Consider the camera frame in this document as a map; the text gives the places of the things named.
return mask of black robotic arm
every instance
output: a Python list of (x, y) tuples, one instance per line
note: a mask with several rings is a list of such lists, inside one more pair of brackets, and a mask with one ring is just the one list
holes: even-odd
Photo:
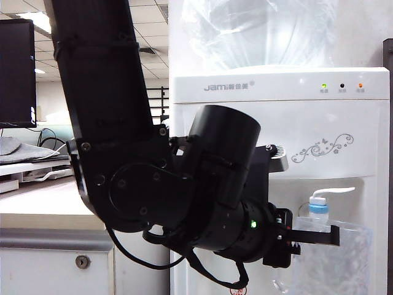
[[(279, 146), (255, 148), (260, 125), (223, 106), (205, 106), (183, 138), (153, 125), (127, 0), (45, 0), (55, 59), (75, 140), (68, 143), (80, 195), (113, 230), (143, 232), (228, 288), (247, 285), (244, 262), (288, 267), (293, 242), (339, 245), (331, 233), (292, 230), (292, 213), (268, 201), (269, 172), (282, 171)], [(150, 232), (163, 227), (163, 235)], [(194, 248), (232, 259), (236, 283), (215, 279)]]

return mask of screw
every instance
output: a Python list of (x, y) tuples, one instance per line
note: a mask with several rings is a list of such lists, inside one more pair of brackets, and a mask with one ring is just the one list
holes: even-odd
[(102, 186), (105, 183), (105, 176), (98, 174), (98, 175), (94, 176), (93, 181), (96, 186)]
[(82, 148), (82, 150), (84, 152), (88, 152), (89, 150), (91, 150), (91, 144), (90, 143), (82, 143), (80, 145), (80, 147)]
[(80, 269), (86, 269), (90, 265), (90, 259), (87, 256), (79, 255), (75, 259), (75, 264)]
[(160, 176), (160, 174), (158, 172), (155, 172), (153, 174), (153, 180), (154, 181), (160, 181), (160, 178), (161, 178), (161, 176)]
[(165, 128), (160, 128), (159, 132), (160, 132), (161, 136), (165, 136), (166, 135), (166, 129)]
[(117, 182), (117, 187), (119, 189), (124, 189), (127, 185), (127, 182), (124, 179), (121, 179)]
[(140, 215), (146, 215), (147, 214), (147, 208), (146, 207), (142, 207), (139, 211)]
[(161, 159), (160, 166), (162, 169), (164, 169), (166, 167), (166, 160), (165, 159)]

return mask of white water dispenser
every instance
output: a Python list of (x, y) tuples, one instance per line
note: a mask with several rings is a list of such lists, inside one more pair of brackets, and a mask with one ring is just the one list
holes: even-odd
[[(238, 109), (262, 129), (258, 145), (286, 149), (289, 169), (270, 174), (269, 198), (298, 216), (308, 197), (326, 187), (356, 187), (330, 200), (330, 217), (373, 231), (369, 295), (387, 290), (389, 71), (384, 68), (243, 68), (212, 76), (173, 77), (170, 136), (189, 133), (206, 104)], [(247, 134), (234, 134), (242, 138)], [(235, 265), (196, 250), (219, 279), (236, 281)], [(228, 290), (185, 262), (171, 271), (172, 295), (279, 294), (274, 269), (246, 264), (247, 289)]]

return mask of keyhole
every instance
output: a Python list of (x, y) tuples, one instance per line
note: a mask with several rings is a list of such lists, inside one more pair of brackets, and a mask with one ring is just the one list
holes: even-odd
[(90, 264), (90, 260), (87, 256), (80, 255), (80, 256), (76, 257), (75, 263), (78, 268), (86, 269)]

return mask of ceiling light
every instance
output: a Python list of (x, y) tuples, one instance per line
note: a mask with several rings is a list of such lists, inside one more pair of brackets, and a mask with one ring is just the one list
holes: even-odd
[(49, 18), (42, 12), (27, 12), (25, 14), (17, 14), (21, 18), (32, 20), (34, 25), (43, 29), (44, 31), (51, 33)]

